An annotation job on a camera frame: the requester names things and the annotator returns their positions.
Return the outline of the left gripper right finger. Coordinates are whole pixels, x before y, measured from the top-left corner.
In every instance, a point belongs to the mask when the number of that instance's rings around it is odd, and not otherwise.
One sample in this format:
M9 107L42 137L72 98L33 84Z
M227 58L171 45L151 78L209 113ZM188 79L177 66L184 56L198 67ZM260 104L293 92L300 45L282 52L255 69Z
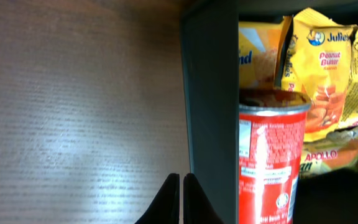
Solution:
M183 180L183 223L224 224L193 173Z

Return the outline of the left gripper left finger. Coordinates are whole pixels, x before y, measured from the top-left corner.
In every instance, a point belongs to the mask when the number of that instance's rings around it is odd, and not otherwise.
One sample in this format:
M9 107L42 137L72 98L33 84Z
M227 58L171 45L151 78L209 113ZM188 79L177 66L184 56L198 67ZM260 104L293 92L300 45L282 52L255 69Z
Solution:
M135 224L179 224L180 175L171 173Z

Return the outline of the red Pringles can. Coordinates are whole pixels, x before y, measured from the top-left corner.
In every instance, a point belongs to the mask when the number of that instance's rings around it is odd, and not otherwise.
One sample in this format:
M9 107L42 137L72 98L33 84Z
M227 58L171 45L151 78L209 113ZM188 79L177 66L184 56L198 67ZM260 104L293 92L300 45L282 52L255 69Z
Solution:
M310 107L298 92L240 90L239 223L292 223Z

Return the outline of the green yellow snack packet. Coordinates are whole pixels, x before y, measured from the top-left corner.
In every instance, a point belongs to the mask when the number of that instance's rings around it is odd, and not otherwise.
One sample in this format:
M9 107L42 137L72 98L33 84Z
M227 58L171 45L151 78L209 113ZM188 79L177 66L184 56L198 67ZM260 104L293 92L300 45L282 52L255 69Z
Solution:
M358 172L358 126L329 133L326 138L303 144L299 175L318 175L350 169Z

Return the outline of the dark green box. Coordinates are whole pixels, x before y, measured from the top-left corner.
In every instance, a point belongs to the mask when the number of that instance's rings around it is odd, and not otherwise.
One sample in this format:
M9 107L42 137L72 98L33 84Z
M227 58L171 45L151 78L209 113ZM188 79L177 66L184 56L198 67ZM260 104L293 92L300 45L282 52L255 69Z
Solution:
M238 221L238 22L277 18L311 7L358 24L358 1L196 1L181 20L190 169L216 215ZM295 223L358 223L358 173L339 170L302 180Z

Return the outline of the yellow orange biscuit packet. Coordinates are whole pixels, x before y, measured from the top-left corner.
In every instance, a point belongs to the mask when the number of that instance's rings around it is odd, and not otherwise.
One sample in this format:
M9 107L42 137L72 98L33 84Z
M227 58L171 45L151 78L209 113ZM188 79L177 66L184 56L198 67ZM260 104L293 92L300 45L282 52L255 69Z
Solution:
M293 35L281 79L281 88L306 94L306 142L324 139L337 129L351 74L351 37L355 24L342 25L312 8L293 18Z

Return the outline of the small yellow snack packet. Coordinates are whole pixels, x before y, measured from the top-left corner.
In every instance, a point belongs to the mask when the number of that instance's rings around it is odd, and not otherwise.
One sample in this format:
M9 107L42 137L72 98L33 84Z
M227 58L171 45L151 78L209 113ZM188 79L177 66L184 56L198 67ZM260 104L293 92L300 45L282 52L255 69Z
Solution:
M273 88L291 21L283 16L278 23L239 22L240 88Z

